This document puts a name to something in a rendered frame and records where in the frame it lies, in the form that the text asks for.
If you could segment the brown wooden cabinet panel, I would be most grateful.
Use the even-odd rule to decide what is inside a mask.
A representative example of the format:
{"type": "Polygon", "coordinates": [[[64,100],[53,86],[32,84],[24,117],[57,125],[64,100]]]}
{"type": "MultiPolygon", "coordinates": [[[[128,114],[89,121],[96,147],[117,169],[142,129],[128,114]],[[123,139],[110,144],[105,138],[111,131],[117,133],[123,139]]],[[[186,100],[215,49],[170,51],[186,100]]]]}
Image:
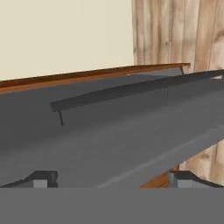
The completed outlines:
{"type": "Polygon", "coordinates": [[[137,65],[137,66],[119,66],[105,69],[96,69],[88,71],[79,71],[72,73],[60,73],[53,75],[1,80],[0,93],[10,91],[24,90],[30,88],[50,87],[61,84],[68,84],[78,81],[89,81],[105,77],[114,77],[126,74],[138,74],[141,72],[150,72],[174,67],[189,67],[190,63],[171,63],[157,65],[137,65]]]}

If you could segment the grey fridge door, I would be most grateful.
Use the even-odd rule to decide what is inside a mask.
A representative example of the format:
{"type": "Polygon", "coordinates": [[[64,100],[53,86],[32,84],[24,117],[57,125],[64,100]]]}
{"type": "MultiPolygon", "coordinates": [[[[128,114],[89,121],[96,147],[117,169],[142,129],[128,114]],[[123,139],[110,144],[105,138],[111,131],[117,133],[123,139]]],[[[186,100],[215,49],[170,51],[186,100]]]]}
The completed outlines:
{"type": "Polygon", "coordinates": [[[61,187],[134,187],[224,138],[224,76],[52,112],[51,102],[174,73],[0,94],[0,186],[57,171],[61,187]]]}

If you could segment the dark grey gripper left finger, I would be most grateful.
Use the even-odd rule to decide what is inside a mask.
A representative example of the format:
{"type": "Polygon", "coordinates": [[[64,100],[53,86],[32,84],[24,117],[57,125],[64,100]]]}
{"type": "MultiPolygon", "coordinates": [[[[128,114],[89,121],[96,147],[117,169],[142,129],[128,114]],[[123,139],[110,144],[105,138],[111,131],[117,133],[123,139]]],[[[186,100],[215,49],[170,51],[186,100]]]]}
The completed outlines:
{"type": "Polygon", "coordinates": [[[57,188],[57,171],[34,171],[24,179],[1,185],[1,188],[24,187],[24,188],[57,188]]]}

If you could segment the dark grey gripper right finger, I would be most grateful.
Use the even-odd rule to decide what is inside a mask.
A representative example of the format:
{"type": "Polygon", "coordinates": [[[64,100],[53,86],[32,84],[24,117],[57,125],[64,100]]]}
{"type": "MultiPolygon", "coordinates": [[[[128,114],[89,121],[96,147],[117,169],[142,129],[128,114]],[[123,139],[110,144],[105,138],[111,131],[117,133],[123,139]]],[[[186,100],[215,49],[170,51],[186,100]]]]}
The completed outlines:
{"type": "Polygon", "coordinates": [[[169,171],[168,186],[177,188],[223,188],[223,185],[198,178],[190,171],[169,171]]]}

